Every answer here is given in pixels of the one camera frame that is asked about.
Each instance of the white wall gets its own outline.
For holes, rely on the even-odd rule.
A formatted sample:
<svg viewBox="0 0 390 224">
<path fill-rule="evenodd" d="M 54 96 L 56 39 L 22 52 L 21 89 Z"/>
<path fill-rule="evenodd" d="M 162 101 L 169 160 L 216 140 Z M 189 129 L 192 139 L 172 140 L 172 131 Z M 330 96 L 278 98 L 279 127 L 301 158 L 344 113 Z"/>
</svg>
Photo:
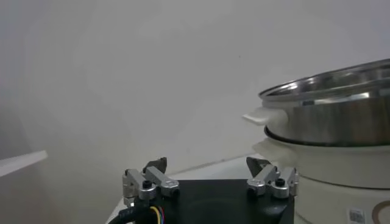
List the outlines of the white wall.
<svg viewBox="0 0 390 224">
<path fill-rule="evenodd" d="M 1 1 L 1 156 L 49 159 L 1 180 L 0 217 L 101 223 L 126 167 L 167 156 L 175 172 L 250 152 L 262 134 L 240 116 L 260 104 L 257 93 L 389 57 L 389 6 Z"/>
</svg>

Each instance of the screw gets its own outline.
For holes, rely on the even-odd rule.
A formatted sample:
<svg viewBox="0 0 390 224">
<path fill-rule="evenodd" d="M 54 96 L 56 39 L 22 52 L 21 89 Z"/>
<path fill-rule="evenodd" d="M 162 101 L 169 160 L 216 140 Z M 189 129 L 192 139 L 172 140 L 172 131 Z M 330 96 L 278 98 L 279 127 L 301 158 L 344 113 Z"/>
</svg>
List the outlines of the screw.
<svg viewBox="0 0 390 224">
<path fill-rule="evenodd" d="M 144 180 L 142 182 L 142 188 L 143 189 L 149 189 L 152 187 L 152 182 L 150 180 Z"/>
<path fill-rule="evenodd" d="M 283 179 L 281 179 L 281 178 L 278 178 L 276 181 L 275 181 L 275 185 L 277 186 L 277 187 L 283 187 L 284 185 L 285 185 L 285 181 L 283 180 Z"/>
</svg>

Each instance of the pot rim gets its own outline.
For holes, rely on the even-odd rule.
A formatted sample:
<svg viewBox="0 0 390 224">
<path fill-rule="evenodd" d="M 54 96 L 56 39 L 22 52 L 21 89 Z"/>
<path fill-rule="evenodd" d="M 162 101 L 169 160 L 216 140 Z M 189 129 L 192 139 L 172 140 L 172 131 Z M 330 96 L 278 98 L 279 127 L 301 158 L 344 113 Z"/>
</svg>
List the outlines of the pot rim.
<svg viewBox="0 0 390 224">
<path fill-rule="evenodd" d="M 390 72 L 388 77 L 381 77 L 381 69 L 390 70 L 390 58 L 282 83 L 262 91 L 259 93 L 259 97 L 263 102 L 294 102 L 292 106 L 304 106 L 390 96 Z M 367 77 L 366 74 L 364 74 L 366 76 L 362 74 L 362 72 L 375 70 L 378 70 L 377 73 L 373 75 L 368 74 L 372 75 L 372 77 Z M 363 78 L 363 80 L 358 80 L 358 83 L 351 83 L 349 85 L 336 85 L 332 88 L 314 89 L 297 93 L 291 91 L 299 85 L 318 84 L 327 79 L 335 79 L 337 81 L 337 79 L 345 79 L 346 77 Z"/>
</svg>

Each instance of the yellow wire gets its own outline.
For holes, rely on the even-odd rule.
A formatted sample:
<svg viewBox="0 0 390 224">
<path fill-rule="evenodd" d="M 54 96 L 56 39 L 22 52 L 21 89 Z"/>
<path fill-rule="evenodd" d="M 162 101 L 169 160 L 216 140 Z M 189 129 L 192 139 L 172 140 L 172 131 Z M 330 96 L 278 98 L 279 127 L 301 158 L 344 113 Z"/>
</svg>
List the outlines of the yellow wire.
<svg viewBox="0 0 390 224">
<path fill-rule="evenodd" d="M 157 215 L 157 224 L 161 224 L 160 212 L 158 211 L 158 209 L 157 209 L 155 206 L 151 206 L 151 210 L 153 210 L 154 212 L 156 212 L 156 215 Z"/>
</svg>

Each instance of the metal bracket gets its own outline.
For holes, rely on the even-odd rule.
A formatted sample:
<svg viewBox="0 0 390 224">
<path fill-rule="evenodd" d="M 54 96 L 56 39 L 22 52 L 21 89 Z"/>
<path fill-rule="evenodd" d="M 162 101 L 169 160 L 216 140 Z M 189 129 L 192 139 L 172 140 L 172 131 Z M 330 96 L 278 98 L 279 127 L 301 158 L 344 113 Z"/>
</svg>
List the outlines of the metal bracket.
<svg viewBox="0 0 390 224">
<path fill-rule="evenodd" d="M 271 183 L 272 195 L 275 198 L 288 198 L 297 195 L 298 172 L 293 167 L 286 167 L 279 178 Z"/>
<path fill-rule="evenodd" d="M 123 197 L 127 206 L 131 203 L 130 199 L 137 196 L 141 200 L 151 200 L 156 197 L 156 185 L 145 179 L 136 169 L 126 170 L 122 182 Z"/>
<path fill-rule="evenodd" d="M 266 167 L 264 167 L 263 170 L 260 171 L 257 176 L 247 180 L 246 183 L 248 193 L 254 197 L 264 195 L 267 184 L 269 184 L 271 181 L 274 181 L 278 177 L 279 172 L 277 167 L 268 164 Z"/>
<path fill-rule="evenodd" d="M 177 197 L 179 195 L 179 182 L 170 179 L 165 174 L 160 172 L 156 167 L 150 166 L 145 170 L 146 179 L 152 181 L 161 189 L 161 194 L 165 197 Z"/>
</svg>

